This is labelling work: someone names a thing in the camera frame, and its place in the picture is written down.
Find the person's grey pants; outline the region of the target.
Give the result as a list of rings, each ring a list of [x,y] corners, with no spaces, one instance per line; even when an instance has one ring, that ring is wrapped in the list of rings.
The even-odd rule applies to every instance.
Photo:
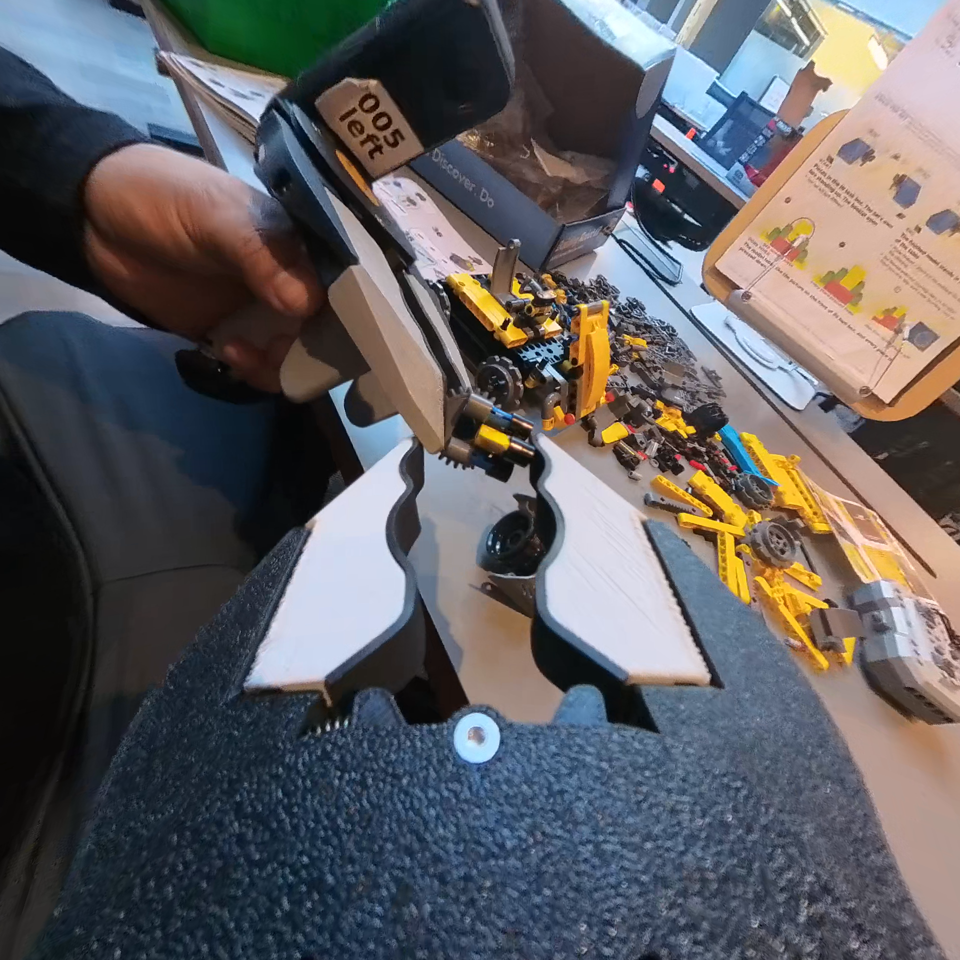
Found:
[[[56,899],[142,697],[327,490],[311,414],[190,390],[181,348],[2,323],[2,915]]]

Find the grey gear brick assembly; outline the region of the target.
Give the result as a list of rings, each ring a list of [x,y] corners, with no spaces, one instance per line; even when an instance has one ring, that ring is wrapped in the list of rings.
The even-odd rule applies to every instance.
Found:
[[[506,483],[538,456],[534,424],[484,393],[450,390],[443,406],[445,445],[438,458],[454,469],[477,470]]]

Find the blue curved brick piece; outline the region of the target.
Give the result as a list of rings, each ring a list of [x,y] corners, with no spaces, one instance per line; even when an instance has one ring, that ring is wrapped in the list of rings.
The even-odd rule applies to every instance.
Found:
[[[757,467],[750,453],[744,446],[738,431],[729,423],[719,429],[716,434],[719,443],[726,450],[727,458],[735,464],[741,474],[750,474],[759,478],[770,489],[776,489],[779,484],[770,479]]]

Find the person's left hand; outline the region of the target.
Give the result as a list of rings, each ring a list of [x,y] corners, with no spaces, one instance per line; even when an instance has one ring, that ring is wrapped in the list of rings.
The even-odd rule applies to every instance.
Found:
[[[263,345],[225,341],[240,380],[281,389],[282,361],[325,293],[283,208],[243,180],[137,143],[101,159],[82,190],[82,246],[102,287],[161,330],[195,343],[259,304],[279,320]]]

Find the dark blue cardboard kit box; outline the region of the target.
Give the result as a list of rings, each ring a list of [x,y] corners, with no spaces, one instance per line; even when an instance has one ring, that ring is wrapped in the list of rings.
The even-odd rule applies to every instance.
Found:
[[[550,270],[605,244],[632,196],[676,46],[627,2],[499,4],[507,105],[410,168],[523,263]]]

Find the pile of small brick parts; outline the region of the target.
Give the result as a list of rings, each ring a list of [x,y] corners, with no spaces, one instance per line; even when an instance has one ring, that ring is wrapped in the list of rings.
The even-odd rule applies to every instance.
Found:
[[[698,438],[684,420],[685,411],[701,404],[722,406],[721,375],[698,362],[673,325],[653,316],[639,299],[621,297],[605,276],[562,285],[570,298],[609,301],[614,396],[581,422],[590,445],[608,450],[631,481],[645,485],[648,508],[712,545],[724,586],[746,606],[759,605],[790,648],[817,669],[851,665],[859,619],[824,595],[808,546],[813,535],[831,528],[810,490],[799,480],[790,486],[786,473],[761,466],[752,457],[759,440],[738,432],[762,474],[778,484],[770,509],[744,507],[733,489],[740,471],[717,436]],[[766,566],[743,544],[746,532],[763,520],[786,522],[798,534],[798,561],[790,568]]]

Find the white instruction booklet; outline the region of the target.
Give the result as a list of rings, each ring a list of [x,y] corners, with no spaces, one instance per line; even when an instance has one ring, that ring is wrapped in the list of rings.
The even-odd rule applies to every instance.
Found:
[[[159,66],[186,82],[249,143],[256,139],[256,127],[271,97],[286,84],[286,78],[280,76],[252,73],[190,55],[159,51],[156,56]],[[376,200],[378,210],[388,213],[406,235],[417,269],[427,282],[441,282],[455,274],[488,275],[493,270],[413,179],[390,174],[365,183],[363,188],[368,198]]]

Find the white desk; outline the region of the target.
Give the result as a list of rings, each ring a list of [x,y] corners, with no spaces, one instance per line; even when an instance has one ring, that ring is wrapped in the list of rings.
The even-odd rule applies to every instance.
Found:
[[[776,452],[800,456],[802,468],[820,486],[875,510],[931,583],[930,591],[952,596],[958,584],[958,545],[880,464],[870,461],[834,413],[822,410],[826,399],[814,397],[803,410],[794,409],[735,353],[735,342],[727,334],[715,334],[699,323],[693,309],[714,303],[702,285],[705,255],[669,246],[668,254],[682,267],[680,281],[672,285],[635,262],[623,244],[639,244],[633,214],[622,218],[602,248],[613,257],[611,281],[674,326],[699,363],[721,375],[726,392],[722,405],[734,425],[756,434]]]

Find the yellow black brick vehicle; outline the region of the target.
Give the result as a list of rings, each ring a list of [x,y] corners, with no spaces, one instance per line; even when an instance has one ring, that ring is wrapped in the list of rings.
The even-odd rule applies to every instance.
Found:
[[[614,398],[610,302],[520,271],[520,247],[511,239],[488,273],[451,273],[433,289],[478,392],[508,412],[537,403],[542,429],[554,431]]]

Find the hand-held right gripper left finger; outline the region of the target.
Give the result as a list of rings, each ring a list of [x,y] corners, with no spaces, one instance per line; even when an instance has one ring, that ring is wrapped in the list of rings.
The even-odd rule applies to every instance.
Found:
[[[362,690],[398,693],[423,672],[425,615],[409,553],[422,532],[424,453],[402,439],[307,523],[245,693],[312,692],[338,706]]]

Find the white stand base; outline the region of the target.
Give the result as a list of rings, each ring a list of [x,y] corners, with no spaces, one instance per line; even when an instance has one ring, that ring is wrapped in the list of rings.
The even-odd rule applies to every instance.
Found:
[[[711,334],[782,402],[803,411],[819,394],[819,381],[722,303],[712,299],[690,309],[696,324]]]

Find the yellow black scoop brick assembly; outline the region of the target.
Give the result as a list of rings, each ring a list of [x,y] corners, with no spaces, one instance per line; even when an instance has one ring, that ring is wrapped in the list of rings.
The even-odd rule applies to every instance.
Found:
[[[515,508],[493,523],[479,545],[479,589],[525,618],[536,615],[538,571],[557,533],[553,511],[537,496],[516,493]]]

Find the wooden document stand with sheet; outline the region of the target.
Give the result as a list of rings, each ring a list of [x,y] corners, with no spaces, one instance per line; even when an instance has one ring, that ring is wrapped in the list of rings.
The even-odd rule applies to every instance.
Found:
[[[818,123],[707,251],[706,290],[861,417],[959,378],[959,3]]]

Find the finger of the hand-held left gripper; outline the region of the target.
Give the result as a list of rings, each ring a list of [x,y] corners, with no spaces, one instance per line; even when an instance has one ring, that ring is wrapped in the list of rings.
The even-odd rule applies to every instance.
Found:
[[[366,361],[387,409],[399,414],[427,452],[447,444],[447,383],[439,362],[388,272],[385,286],[363,266],[346,268],[328,301]]]
[[[438,294],[407,270],[407,393],[418,408],[465,409],[473,391]]]

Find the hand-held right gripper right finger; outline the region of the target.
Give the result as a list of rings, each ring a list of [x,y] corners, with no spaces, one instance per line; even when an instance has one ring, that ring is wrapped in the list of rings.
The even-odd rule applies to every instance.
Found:
[[[610,706],[647,689],[707,690],[712,669],[654,544],[649,516],[558,441],[536,440],[538,532],[531,651],[557,690]]]

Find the grey desk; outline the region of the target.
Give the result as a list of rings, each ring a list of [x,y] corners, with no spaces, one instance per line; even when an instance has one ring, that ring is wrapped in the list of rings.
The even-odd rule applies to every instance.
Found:
[[[155,879],[64,897],[35,958],[943,958],[833,718],[659,523],[635,524],[706,686],[602,686],[579,639],[546,725],[410,725],[241,693],[319,530],[287,534],[138,718],[170,762]]]

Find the green plastic bin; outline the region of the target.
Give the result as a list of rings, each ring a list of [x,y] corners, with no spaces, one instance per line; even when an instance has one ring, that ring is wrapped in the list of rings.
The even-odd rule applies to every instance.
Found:
[[[213,55],[293,78],[390,1],[163,1]]]

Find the grey battery box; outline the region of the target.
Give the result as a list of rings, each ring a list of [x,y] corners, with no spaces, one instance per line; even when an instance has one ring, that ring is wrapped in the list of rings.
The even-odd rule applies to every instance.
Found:
[[[862,624],[859,661],[870,687],[928,725],[959,723],[959,639],[939,604],[894,581],[847,596]]]

